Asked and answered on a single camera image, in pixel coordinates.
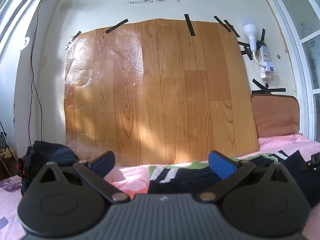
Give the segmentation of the white window frame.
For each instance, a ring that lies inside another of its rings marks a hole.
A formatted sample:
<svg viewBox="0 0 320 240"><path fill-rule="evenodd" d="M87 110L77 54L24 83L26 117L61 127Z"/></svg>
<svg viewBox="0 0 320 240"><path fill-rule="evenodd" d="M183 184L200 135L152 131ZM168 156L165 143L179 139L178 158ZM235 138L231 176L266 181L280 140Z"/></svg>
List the white window frame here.
<svg viewBox="0 0 320 240"><path fill-rule="evenodd" d="M292 64L300 131L319 141L319 0L267 0Z"/></svg>

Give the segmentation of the navy green striped knit sweater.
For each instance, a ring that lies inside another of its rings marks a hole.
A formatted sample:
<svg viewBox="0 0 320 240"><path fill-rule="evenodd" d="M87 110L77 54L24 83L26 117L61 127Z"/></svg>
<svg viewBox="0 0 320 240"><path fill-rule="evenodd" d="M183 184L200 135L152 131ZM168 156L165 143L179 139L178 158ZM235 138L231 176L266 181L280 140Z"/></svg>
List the navy green striped knit sweater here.
<svg viewBox="0 0 320 240"><path fill-rule="evenodd" d="M311 168L306 171L300 170L304 159L299 151L288 155L284 151L274 153L262 153L246 158L256 167L269 167L272 163L280 162L291 173L311 207L319 204L319 168ZM205 189L219 181L226 179L238 168L240 159L233 158L234 164L213 155L209 163L193 162L187 167L168 166L149 167L150 182L149 194L177 194L190 193L198 195Z"/></svg>

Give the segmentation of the brown perforated cushion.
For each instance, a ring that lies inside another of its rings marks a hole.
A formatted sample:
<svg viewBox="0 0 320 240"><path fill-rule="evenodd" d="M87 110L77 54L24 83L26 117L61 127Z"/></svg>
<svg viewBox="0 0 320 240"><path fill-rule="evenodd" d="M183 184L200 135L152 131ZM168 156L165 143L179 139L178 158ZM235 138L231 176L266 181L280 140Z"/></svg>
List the brown perforated cushion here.
<svg viewBox="0 0 320 240"><path fill-rule="evenodd" d="M258 138L298 133L300 111L295 97L253 94L251 103Z"/></svg>

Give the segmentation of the dark navy folded garment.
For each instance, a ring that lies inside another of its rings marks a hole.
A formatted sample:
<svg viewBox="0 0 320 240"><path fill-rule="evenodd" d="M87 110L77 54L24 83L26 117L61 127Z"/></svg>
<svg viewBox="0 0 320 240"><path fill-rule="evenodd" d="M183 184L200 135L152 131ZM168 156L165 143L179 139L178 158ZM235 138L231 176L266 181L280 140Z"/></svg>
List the dark navy folded garment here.
<svg viewBox="0 0 320 240"><path fill-rule="evenodd" d="M36 140L33 146L28 147L26 155L18 158L16 163L17 175L22 178L22 196L43 165L50 161L60 167L69 167L78 162L79 158L65 145Z"/></svg>

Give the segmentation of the wood pattern vinyl sheet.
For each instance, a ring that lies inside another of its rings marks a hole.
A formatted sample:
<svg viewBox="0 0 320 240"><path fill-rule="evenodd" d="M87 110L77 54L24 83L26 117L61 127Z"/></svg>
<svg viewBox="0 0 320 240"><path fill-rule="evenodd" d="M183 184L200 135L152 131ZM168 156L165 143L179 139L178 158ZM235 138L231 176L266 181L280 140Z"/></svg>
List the wood pattern vinyl sheet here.
<svg viewBox="0 0 320 240"><path fill-rule="evenodd" d="M219 23L156 19L79 35L67 53L66 145L119 166L258 149L244 60Z"/></svg>

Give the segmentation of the white bulb lamp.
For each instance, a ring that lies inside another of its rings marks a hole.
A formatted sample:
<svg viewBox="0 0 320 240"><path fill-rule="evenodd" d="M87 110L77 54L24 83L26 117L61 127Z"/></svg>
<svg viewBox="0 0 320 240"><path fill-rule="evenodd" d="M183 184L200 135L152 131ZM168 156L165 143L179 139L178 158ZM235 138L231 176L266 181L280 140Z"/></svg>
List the white bulb lamp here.
<svg viewBox="0 0 320 240"><path fill-rule="evenodd" d="M253 60L260 67L266 68L266 64L260 63L256 57L259 28L256 25L255 20L253 20L252 18L245 18L242 21L242 31L244 33L245 38L247 38L249 41L249 46L253 55Z"/></svg>

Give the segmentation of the white power strip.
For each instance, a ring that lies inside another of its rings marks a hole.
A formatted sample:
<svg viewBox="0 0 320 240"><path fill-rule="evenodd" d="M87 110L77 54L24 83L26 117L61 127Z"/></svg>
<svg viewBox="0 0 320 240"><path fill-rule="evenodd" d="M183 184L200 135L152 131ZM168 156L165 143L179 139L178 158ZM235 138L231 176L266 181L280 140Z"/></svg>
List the white power strip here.
<svg viewBox="0 0 320 240"><path fill-rule="evenodd" d="M261 79L267 81L272 79L272 75L276 72L276 68L273 62L269 61L267 46L261 46L257 51L257 57L260 64L265 67L260 67Z"/></svg>

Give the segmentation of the black tape cross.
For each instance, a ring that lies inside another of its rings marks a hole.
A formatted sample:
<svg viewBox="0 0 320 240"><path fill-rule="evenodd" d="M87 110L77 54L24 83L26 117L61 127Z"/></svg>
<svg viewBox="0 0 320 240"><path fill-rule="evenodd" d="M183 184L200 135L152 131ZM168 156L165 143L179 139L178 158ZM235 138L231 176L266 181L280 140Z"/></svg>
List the black tape cross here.
<svg viewBox="0 0 320 240"><path fill-rule="evenodd" d="M258 90L252 90L251 93L253 94L272 94L275 92L286 92L285 88L269 88L268 83L264 85L258 82L256 79L253 79L252 82L259 88Z"/></svg>

